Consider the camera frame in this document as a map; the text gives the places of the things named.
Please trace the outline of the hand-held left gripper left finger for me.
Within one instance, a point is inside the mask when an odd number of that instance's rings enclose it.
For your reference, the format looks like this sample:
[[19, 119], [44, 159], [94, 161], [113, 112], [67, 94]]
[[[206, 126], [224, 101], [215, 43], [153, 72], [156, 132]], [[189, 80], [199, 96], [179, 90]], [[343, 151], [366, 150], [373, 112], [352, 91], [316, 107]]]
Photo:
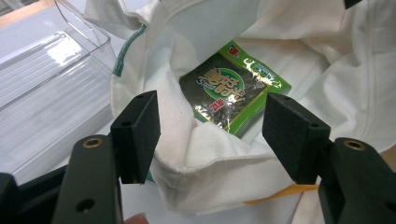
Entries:
[[137, 95], [107, 135], [78, 140], [51, 224], [122, 224], [121, 184], [146, 182], [161, 135], [156, 91]]

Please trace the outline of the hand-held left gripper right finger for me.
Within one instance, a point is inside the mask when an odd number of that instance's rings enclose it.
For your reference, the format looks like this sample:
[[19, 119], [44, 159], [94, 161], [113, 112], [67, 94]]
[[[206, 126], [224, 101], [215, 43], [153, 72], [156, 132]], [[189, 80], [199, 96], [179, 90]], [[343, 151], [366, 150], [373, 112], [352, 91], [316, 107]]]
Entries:
[[262, 136], [297, 184], [320, 178], [326, 224], [396, 224], [396, 173], [370, 145], [330, 139], [331, 127], [289, 96], [267, 95]]

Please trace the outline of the white tote bag with patches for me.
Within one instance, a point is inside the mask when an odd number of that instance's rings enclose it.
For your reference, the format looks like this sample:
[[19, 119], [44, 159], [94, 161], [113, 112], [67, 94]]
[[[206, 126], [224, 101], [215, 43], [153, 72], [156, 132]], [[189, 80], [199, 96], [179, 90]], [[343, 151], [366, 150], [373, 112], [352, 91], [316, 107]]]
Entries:
[[197, 120], [180, 78], [228, 42], [267, 64], [332, 138], [396, 146], [396, 0], [87, 0], [88, 21], [124, 44], [115, 113], [156, 91], [161, 119], [151, 173], [167, 208], [206, 214], [278, 194], [292, 180], [254, 122], [241, 136]]

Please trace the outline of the clear plastic container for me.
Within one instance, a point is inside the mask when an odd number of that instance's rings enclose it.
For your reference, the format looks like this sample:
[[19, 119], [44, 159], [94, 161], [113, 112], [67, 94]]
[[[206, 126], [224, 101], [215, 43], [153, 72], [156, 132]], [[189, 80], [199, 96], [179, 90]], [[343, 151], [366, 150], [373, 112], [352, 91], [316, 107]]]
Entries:
[[0, 173], [43, 175], [111, 121], [110, 41], [67, 0], [0, 0]]

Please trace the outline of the green seaweed snack packet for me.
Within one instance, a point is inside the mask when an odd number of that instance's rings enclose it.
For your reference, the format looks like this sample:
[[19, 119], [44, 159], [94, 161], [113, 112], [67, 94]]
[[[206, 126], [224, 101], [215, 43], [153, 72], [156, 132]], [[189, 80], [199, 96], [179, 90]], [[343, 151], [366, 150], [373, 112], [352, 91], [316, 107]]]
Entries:
[[263, 111], [267, 94], [291, 85], [231, 41], [179, 79], [194, 117], [238, 135]]

